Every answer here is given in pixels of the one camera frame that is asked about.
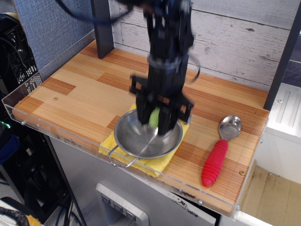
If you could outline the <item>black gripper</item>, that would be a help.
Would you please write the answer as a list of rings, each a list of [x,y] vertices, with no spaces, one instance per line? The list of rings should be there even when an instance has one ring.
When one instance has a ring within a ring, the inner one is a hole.
[[[130,92],[136,95],[137,115],[142,125],[160,108],[158,134],[174,129],[178,119],[189,122],[194,104],[183,94],[188,59],[160,64],[150,59],[148,77],[131,75]]]

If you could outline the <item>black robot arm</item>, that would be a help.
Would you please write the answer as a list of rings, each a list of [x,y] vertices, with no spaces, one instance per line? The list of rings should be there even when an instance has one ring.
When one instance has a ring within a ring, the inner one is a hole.
[[[138,119],[149,123],[159,108],[158,134],[172,130],[178,119],[188,121],[193,103],[182,93],[185,83],[191,31],[189,0],[122,0],[121,4],[143,9],[150,40],[148,77],[131,75],[130,92],[136,95]]]

